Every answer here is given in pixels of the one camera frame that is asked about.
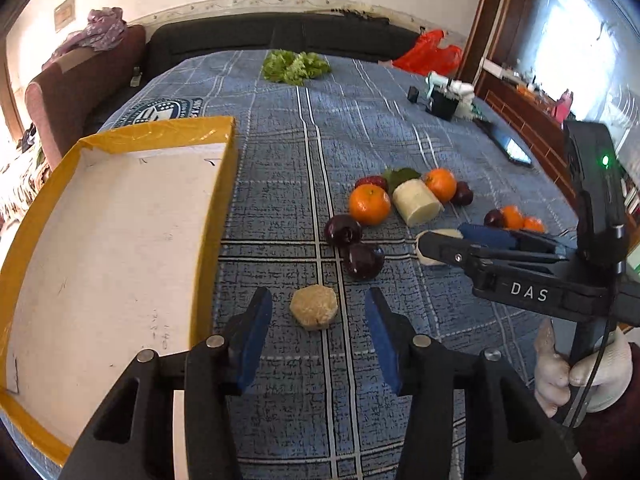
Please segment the white gloved right hand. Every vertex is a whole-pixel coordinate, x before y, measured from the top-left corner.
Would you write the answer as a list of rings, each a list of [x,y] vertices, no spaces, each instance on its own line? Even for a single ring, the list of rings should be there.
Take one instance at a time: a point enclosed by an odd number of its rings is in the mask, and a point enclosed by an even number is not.
[[[551,418],[559,408],[570,402],[570,387],[587,385],[596,365],[597,353],[570,366],[555,351],[555,333],[550,318],[539,326],[535,340],[537,363],[535,367],[535,398]],[[613,341],[605,347],[592,386],[596,387],[588,405],[588,413],[610,408],[625,393],[631,383],[634,366],[630,344],[620,328],[613,333]]]

